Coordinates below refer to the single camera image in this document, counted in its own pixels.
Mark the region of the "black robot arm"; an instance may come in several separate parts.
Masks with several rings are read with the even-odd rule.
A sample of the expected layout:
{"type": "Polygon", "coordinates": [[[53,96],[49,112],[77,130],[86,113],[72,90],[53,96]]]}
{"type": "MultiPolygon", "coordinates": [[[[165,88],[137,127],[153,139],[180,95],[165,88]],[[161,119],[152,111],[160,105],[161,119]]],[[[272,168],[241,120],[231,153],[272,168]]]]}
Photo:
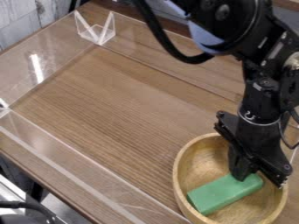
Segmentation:
{"type": "Polygon", "coordinates": [[[201,54],[183,54],[169,40],[145,0],[133,0],[164,50],[200,64],[219,55],[241,61],[245,84],[237,113],[217,113],[215,130],[228,141],[228,170],[244,180],[261,172],[281,186],[293,168],[281,147],[285,126],[299,123],[299,34],[276,17],[272,0],[168,0],[187,20],[201,54]]]}

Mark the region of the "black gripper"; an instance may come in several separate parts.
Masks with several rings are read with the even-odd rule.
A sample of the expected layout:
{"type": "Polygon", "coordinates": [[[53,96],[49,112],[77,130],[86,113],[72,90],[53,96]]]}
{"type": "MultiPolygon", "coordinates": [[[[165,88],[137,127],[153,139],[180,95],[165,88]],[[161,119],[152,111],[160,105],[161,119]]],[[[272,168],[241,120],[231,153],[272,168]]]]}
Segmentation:
{"type": "Polygon", "coordinates": [[[272,184],[281,188],[293,172],[280,146],[279,122],[256,125],[240,115],[225,111],[216,114],[213,129],[228,141],[228,170],[237,181],[261,172],[272,184]]]}

